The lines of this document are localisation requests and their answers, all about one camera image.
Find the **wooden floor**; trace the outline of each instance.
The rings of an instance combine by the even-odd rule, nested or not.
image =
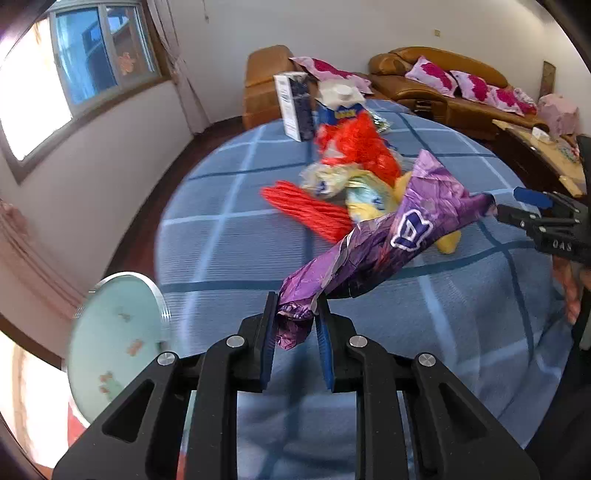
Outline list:
[[[158,182],[119,244],[105,276],[133,271],[154,280],[154,240],[164,208],[195,165],[227,140],[242,133],[242,118],[224,120],[196,135]]]

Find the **plaid tablecloth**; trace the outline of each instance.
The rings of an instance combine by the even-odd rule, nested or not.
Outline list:
[[[477,142],[393,102],[369,106],[392,123],[385,137],[404,156],[425,148],[471,192],[515,203],[521,182]],[[181,356],[235,333],[262,311],[268,290],[328,249],[259,195],[279,179],[298,183],[317,159],[312,143],[287,138],[275,121],[218,148],[179,185],[161,221],[156,267]],[[523,446],[571,347],[549,257],[494,218],[464,228],[455,254],[432,247],[374,291],[330,307],[392,353],[435,353]],[[263,395],[239,396],[238,430],[241,478],[353,478],[355,396],[326,390],[315,335],[275,352]]]

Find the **purple candy wrapper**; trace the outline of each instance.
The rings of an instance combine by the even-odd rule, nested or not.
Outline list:
[[[306,339],[321,293],[347,298],[369,292],[442,236],[491,213],[494,204],[492,195],[470,196],[422,150],[396,212],[357,224],[333,248],[283,281],[277,343],[290,349]]]

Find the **pink floral cushion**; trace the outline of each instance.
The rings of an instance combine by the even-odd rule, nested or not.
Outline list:
[[[361,93],[373,93],[371,88],[369,88],[371,82],[368,79],[364,79],[352,72],[339,70],[324,60],[313,59],[311,57],[293,57],[290,60],[303,66],[311,75],[320,81],[347,79],[351,80]]]
[[[455,77],[460,86],[462,98],[472,102],[495,106],[491,89],[484,79],[470,73],[458,72],[457,70],[452,70],[451,74]]]
[[[515,98],[517,98],[517,105],[519,105],[519,108],[521,108],[521,111],[523,113],[525,113],[526,115],[538,114],[538,106],[535,104],[535,101],[532,97],[530,97],[520,88],[514,89],[513,93],[515,94]]]
[[[491,94],[495,101],[495,106],[499,110],[524,116],[521,108],[519,108],[517,98],[515,97],[512,89],[502,89],[491,86]]]
[[[454,78],[439,65],[428,61],[425,57],[419,58],[405,77],[435,88],[436,91],[447,97],[453,97],[457,89],[457,82]]]

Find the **human hand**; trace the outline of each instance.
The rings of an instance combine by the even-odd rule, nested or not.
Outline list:
[[[552,257],[552,274],[564,288],[566,313],[569,323],[575,324],[581,312],[580,287],[574,276],[570,260]],[[583,269],[579,274],[580,283],[591,290],[591,270]]]

